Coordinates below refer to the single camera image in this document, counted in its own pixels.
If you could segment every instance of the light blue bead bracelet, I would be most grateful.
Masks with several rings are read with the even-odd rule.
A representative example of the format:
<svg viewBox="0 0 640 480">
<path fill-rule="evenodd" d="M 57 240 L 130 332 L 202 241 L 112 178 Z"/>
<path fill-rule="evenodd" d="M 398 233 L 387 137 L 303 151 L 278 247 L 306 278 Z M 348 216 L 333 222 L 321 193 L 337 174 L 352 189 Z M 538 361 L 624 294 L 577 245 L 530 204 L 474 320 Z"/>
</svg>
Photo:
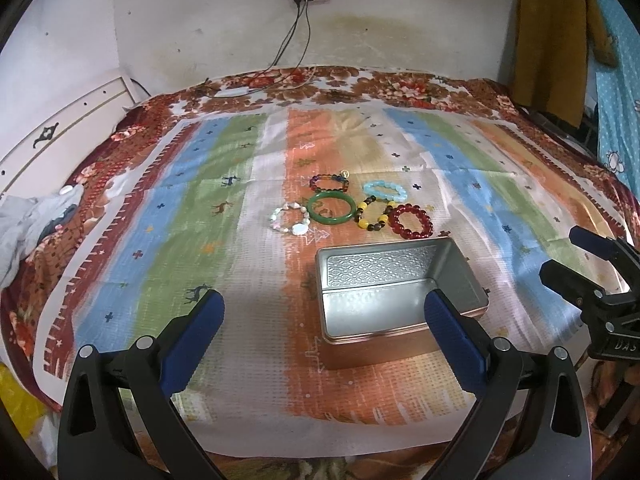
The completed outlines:
<svg viewBox="0 0 640 480">
<path fill-rule="evenodd" d="M 381 187 L 383 187 L 384 189 L 391 189 L 395 191 L 396 194 L 384 193 L 379 189 L 376 189 Z M 389 202 L 406 202 L 406 199 L 408 197 L 406 191 L 404 190 L 404 187 L 400 186 L 399 184 L 394 184 L 393 182 L 385 182 L 384 180 L 372 180 L 371 182 L 367 182 L 364 186 L 362 186 L 362 190 L 367 196 L 373 195 L 380 200 L 387 200 Z"/>
</svg>

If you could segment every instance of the bed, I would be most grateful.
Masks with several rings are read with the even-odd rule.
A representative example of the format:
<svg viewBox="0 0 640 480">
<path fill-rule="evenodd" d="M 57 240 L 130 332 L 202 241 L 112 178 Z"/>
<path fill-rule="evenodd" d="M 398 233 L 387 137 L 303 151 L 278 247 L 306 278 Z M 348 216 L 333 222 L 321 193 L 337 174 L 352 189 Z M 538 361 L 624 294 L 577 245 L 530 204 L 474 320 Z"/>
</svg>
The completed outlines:
<svg viewBox="0 0 640 480">
<path fill-rule="evenodd" d="M 357 202 L 369 180 L 408 190 L 487 291 L 482 326 L 523 350 L 571 347 L 580 333 L 578 310 L 541 286 L 544 261 L 623 286 L 571 245 L 573 225 L 640 240 L 638 202 L 615 175 L 545 135 L 487 80 L 345 66 L 207 80 L 131 109 L 69 177 L 84 185 L 78 211 L 1 293 L 22 384 L 59 409 L 80 346 L 157 335 L 215 288 L 225 322 L 174 403 L 225 474 L 424 473 L 474 402 L 442 354 L 343 370 L 319 354 L 316 251 L 398 236 L 353 222 L 312 222 L 300 237 L 270 228 L 274 208 L 311 197 L 312 176 L 341 170 Z"/>
</svg>

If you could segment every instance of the floral bedspread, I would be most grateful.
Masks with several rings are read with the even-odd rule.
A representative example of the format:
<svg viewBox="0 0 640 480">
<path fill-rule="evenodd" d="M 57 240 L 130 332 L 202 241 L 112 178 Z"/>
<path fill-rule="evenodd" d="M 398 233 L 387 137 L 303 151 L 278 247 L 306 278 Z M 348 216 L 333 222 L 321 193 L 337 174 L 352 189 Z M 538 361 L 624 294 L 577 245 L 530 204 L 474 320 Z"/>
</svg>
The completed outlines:
<svg viewBox="0 0 640 480">
<path fill-rule="evenodd" d="M 252 93 L 240 97 L 215 97 L 220 89 L 244 86 L 252 89 Z M 640 207 L 615 175 L 541 132 L 519 114 L 501 88 L 489 81 L 452 80 L 425 73 L 380 72 L 341 66 L 273 70 L 258 77 L 250 73 L 208 80 L 174 94 L 153 97 L 128 112 L 114 134 L 70 177 L 70 183 L 85 186 L 78 213 L 65 229 L 42 241 L 22 263 L 14 283 L 0 296 L 2 338 L 22 384 L 49 406 L 59 408 L 42 392 L 33 373 L 40 315 L 74 253 L 105 215 L 118 178 L 143 164 L 179 121 L 197 120 L 206 114 L 239 114 L 252 110 L 258 113 L 273 105 L 295 108 L 296 105 L 337 104 L 355 109 L 375 104 L 407 108 L 415 114 L 435 110 L 464 116 L 493 146 L 504 152 L 517 152 L 511 159 L 517 159 L 519 167 L 533 179 L 557 182 L 557 186 L 579 195 L 575 199 L 569 197 L 564 203 L 576 222 L 584 219 L 585 226 L 590 228 L 598 230 L 600 227 L 615 236 L 630 238 L 636 244 L 640 240 Z M 408 116 L 398 112 L 393 117 L 399 123 Z M 487 121 L 491 123 L 490 128 L 485 128 Z M 299 158 L 293 164 L 300 169 L 314 162 L 311 158 Z M 401 171 L 409 170 L 404 166 Z M 507 234 L 511 229 L 508 225 L 502 228 Z M 510 434 L 510 431 L 505 432 L 497 456 Z M 420 478 L 442 449 L 442 445 L 436 445 L 350 459 L 240 460 L 214 456 L 214 460 L 230 479 L 404 480 Z M 153 452 L 149 449 L 148 453 L 152 455 Z"/>
</svg>

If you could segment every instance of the wooden bed frame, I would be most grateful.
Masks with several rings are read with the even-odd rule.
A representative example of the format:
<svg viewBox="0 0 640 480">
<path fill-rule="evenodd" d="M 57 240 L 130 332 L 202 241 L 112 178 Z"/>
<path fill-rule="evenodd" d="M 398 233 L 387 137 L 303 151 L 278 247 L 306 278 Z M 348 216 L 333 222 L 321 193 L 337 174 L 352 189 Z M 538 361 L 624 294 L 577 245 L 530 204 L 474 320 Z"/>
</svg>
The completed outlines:
<svg viewBox="0 0 640 480">
<path fill-rule="evenodd" d="M 94 89 L 60 108 L 0 159 L 0 192 L 24 198 L 57 192 L 141 100 L 120 70 L 103 74 L 89 88 Z"/>
</svg>

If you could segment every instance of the multicolored bead bracelet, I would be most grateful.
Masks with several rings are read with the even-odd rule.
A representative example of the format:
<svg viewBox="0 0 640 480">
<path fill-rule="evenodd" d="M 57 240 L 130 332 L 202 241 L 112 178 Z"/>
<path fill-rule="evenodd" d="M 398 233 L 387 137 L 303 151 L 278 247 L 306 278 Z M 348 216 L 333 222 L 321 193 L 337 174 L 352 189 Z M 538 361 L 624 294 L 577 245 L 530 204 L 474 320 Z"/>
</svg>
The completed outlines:
<svg viewBox="0 0 640 480">
<path fill-rule="evenodd" d="M 376 189 L 377 187 L 392 189 L 396 193 L 384 193 Z M 385 182 L 384 180 L 372 180 L 371 182 L 367 182 L 362 186 L 362 189 L 367 195 L 373 195 L 380 200 L 389 200 L 390 202 L 404 202 L 408 197 L 404 187 L 399 184 L 394 184 L 393 182 Z"/>
<path fill-rule="evenodd" d="M 334 180 L 336 182 L 340 182 L 342 184 L 342 188 L 341 189 L 323 189 L 322 187 L 318 186 L 318 180 Z M 312 177 L 311 180 L 309 181 L 309 187 L 313 189 L 314 193 L 322 193 L 323 191 L 341 191 L 343 193 L 346 193 L 347 190 L 349 189 L 349 181 L 347 180 L 347 177 L 345 177 L 343 174 L 323 173 L 323 174 Z"/>
<path fill-rule="evenodd" d="M 422 224 L 422 231 L 420 233 L 418 231 L 411 231 L 411 229 L 407 229 L 400 223 L 398 217 L 404 213 L 411 213 L 418 217 L 418 220 Z M 433 235 L 433 224 L 431 223 L 431 218 L 427 215 L 427 212 L 424 209 L 420 208 L 420 206 L 400 204 L 388 213 L 388 217 L 389 227 L 391 227 L 393 232 L 399 234 L 405 240 L 418 240 L 420 238 L 429 238 Z"/>
<path fill-rule="evenodd" d="M 300 209 L 300 212 L 302 213 L 302 222 L 293 224 L 290 228 L 282 227 L 280 222 L 278 222 L 278 215 L 287 209 Z M 309 219 L 309 212 L 306 210 L 306 207 L 301 206 L 298 202 L 285 202 L 282 207 L 274 209 L 269 220 L 271 220 L 271 229 L 281 233 L 291 232 L 294 236 L 305 235 L 306 232 L 309 231 L 309 224 L 311 223 L 311 220 Z"/>
<path fill-rule="evenodd" d="M 356 214 L 353 216 L 353 220 L 358 224 L 360 229 L 366 229 L 367 231 L 380 231 L 385 225 L 389 223 L 389 213 L 391 213 L 396 205 L 395 202 L 390 202 L 385 209 L 385 212 L 378 217 L 378 221 L 375 224 L 370 224 L 363 217 L 362 214 L 368 205 L 376 201 L 376 197 L 371 195 L 364 199 L 364 202 L 360 202 L 356 208 Z"/>
<path fill-rule="evenodd" d="M 326 216 L 319 215 L 314 211 L 313 205 L 318 200 L 323 198 L 337 198 L 340 200 L 344 200 L 349 206 L 351 210 L 343 216 L 338 216 L 336 218 L 328 218 Z M 348 220 L 350 220 L 353 215 L 356 213 L 356 203 L 346 193 L 341 192 L 340 190 L 329 190 L 329 191 L 321 191 L 313 195 L 309 201 L 306 203 L 306 211 L 311 215 L 311 218 L 322 225 L 338 225 L 344 224 Z"/>
</svg>

